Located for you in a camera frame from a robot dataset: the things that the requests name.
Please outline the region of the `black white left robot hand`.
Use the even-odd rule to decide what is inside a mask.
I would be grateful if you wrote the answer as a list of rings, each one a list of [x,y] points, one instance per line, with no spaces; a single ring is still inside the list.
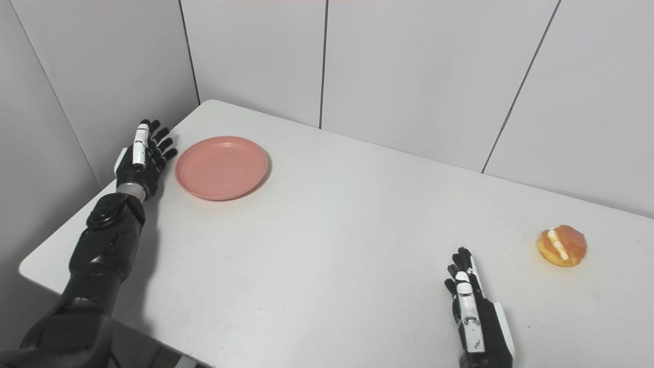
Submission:
[[[159,120],[142,120],[132,144],[116,162],[116,191],[141,202],[155,196],[162,172],[178,154],[173,144],[170,128],[162,127]]]

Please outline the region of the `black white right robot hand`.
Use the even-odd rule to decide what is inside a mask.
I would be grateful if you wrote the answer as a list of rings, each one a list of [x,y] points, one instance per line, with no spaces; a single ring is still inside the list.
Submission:
[[[460,247],[448,266],[445,286],[452,296],[462,354],[460,367],[512,367],[516,347],[504,308],[484,295],[476,262],[469,249]]]

